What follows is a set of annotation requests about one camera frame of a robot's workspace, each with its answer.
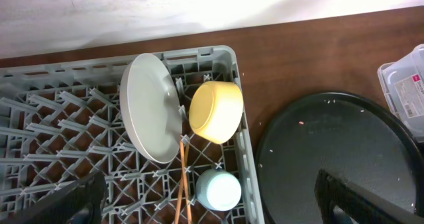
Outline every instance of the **black object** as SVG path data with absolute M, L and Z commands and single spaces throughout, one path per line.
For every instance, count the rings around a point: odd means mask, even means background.
M 97 224 L 101 222 L 105 193 L 105 177 L 100 172 L 92 172 L 0 223 Z
M 424 164 L 415 140 L 384 108 L 351 93 L 318 93 L 279 113 L 256 156 L 271 223 L 320 223 L 313 187 L 319 169 L 424 216 Z
M 325 170 L 320 170 L 315 183 L 315 197 L 324 224 L 340 224 L 335 207 L 359 223 L 379 224 L 424 224 L 418 217 L 382 199 L 356 184 L 344 180 Z

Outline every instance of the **plastic container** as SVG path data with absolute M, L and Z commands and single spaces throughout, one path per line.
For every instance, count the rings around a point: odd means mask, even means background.
M 205 82 L 191 101 L 189 121 L 195 134 L 222 144 L 237 130 L 243 114 L 240 88 L 231 82 Z
M 241 187 L 232 174 L 224 170 L 207 170 L 196 183 L 196 196 L 204 207 L 226 211 L 240 201 Z
M 209 80 L 240 86 L 234 51 L 227 46 L 154 53 L 171 73 L 186 117 L 196 89 Z M 131 144 L 119 109 L 123 72 L 137 55 L 0 69 L 0 219 L 27 208 L 92 170 L 105 175 L 103 220 L 165 223 L 173 219 L 181 177 L 178 160 L 156 164 Z M 214 145 L 186 135 L 191 204 L 195 182 L 208 169 L 237 169 L 242 199 L 230 211 L 203 208 L 198 223 L 263 224 L 264 216 L 246 114 L 232 139 Z
M 383 64 L 377 73 L 390 111 L 424 141 L 424 44 L 397 62 Z

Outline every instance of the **wooden chopstick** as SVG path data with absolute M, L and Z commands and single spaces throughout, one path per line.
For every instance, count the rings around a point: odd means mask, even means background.
M 180 141 L 180 150 L 181 150 L 181 164 L 182 164 L 182 173 L 181 173 L 181 182 L 180 182 L 180 188 L 178 190 L 178 200 L 177 200 L 177 208 L 175 212 L 175 224 L 178 224 L 178 221 L 180 220 L 180 212 L 181 212 L 181 201 L 183 198 L 183 189 L 185 190 L 185 204 L 187 206 L 187 219 L 188 223 L 191 224 L 191 207 L 190 207 L 190 200 L 189 200 L 189 194 L 188 194 L 188 180 L 187 175 L 185 173 L 185 167 L 188 160 L 188 151 L 189 151 L 190 145 L 187 144 L 185 147 L 184 152 L 184 143 L 182 140 Z

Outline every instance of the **gray plastic dish rack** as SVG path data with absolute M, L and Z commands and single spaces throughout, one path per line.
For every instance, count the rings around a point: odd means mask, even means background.
M 190 145 L 186 172 L 193 221 L 264 223 L 246 114 L 223 145 L 194 135 L 187 125 L 186 109 L 200 84 L 221 80 L 240 86 L 234 51 L 212 46 L 154 55 L 171 73 L 180 95 L 183 140 Z M 0 219 L 100 170 L 108 186 L 104 223 L 173 222 L 180 156 L 169 164 L 146 160 L 131 144 L 119 111 L 119 83 L 135 58 L 0 69 Z M 242 199 L 234 209 L 210 211 L 196 201 L 195 182 L 209 168 L 223 168 L 239 178 Z

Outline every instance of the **wooden countertop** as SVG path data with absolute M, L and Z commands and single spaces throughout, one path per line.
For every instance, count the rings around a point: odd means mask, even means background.
M 0 67 L 69 62 L 211 45 L 237 55 L 252 145 L 291 101 L 349 91 L 387 107 L 377 77 L 384 63 L 424 43 L 424 7 L 208 32 L 0 60 Z

